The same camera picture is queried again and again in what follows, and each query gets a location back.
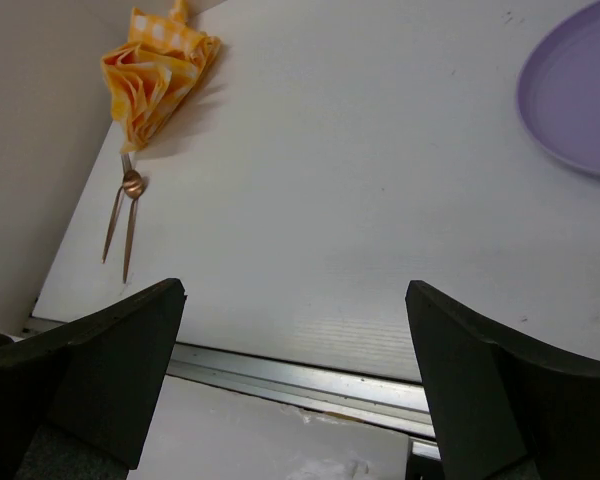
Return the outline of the copper fork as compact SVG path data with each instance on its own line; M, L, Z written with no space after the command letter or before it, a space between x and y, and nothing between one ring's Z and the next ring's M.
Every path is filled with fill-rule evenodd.
M103 252L102 252L102 256L101 256L102 263L106 262L109 248L110 248L111 241L112 241L112 237L113 237L113 234L115 231L119 207L120 207L120 203L121 203L121 197L122 197L122 193L124 191L125 178L127 176L128 171L132 168L131 159L130 159L130 156L128 153L123 153L121 155L121 163L122 163L123 178L122 178L121 185L116 192L111 215L110 215L109 222L108 222Z

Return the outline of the yellow checkered cloth napkin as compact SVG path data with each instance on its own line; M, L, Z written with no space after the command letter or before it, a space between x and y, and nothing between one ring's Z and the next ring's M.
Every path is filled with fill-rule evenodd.
M101 58L111 117L123 134L122 154L149 144L220 51L221 40L192 28L189 18L187 1L174 2L166 16L133 8L127 42Z

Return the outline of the purple plastic plate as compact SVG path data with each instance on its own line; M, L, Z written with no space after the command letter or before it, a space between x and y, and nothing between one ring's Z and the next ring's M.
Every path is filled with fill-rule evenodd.
M554 28L518 77L521 123L551 157L600 177L600 1Z

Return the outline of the copper spoon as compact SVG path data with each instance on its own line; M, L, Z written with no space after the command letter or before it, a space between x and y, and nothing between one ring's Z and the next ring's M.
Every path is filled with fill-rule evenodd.
M137 207L139 198L145 191L145 182L143 177L134 169L129 170L124 174L123 177L123 190L125 194L131 199L131 205L128 216L126 240L125 240L125 252L124 252L124 264L123 264L123 282L127 283L131 253L133 247L134 231L137 216Z

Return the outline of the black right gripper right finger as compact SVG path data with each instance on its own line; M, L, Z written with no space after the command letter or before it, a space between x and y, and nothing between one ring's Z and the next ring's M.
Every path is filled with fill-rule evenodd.
M421 280L406 310L447 479L600 479L600 361Z

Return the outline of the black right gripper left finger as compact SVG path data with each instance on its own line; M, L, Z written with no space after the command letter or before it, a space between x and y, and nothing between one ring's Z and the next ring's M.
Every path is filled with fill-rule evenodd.
M137 469L185 301L169 278L20 341L0 333L0 479Z

